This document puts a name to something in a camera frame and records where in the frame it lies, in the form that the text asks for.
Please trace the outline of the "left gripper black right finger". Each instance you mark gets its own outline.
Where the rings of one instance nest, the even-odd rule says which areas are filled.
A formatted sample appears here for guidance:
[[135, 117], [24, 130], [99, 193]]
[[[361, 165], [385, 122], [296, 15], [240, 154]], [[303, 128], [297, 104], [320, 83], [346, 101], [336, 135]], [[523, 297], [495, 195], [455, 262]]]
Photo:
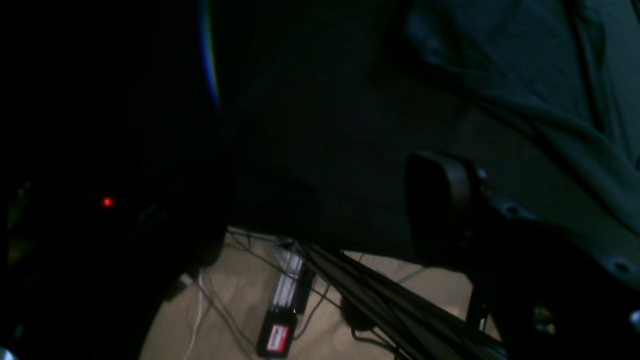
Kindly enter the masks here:
[[404, 193], [420, 265], [467, 276], [512, 360], [637, 360], [639, 262], [492, 193], [486, 171], [413, 152]]

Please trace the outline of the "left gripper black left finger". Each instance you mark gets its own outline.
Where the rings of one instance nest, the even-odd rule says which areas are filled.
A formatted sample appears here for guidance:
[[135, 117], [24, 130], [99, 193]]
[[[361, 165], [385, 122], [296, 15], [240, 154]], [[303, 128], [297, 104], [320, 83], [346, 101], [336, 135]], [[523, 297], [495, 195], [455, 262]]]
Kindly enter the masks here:
[[208, 0], [1, 2], [1, 350], [137, 360], [217, 247], [229, 181]]

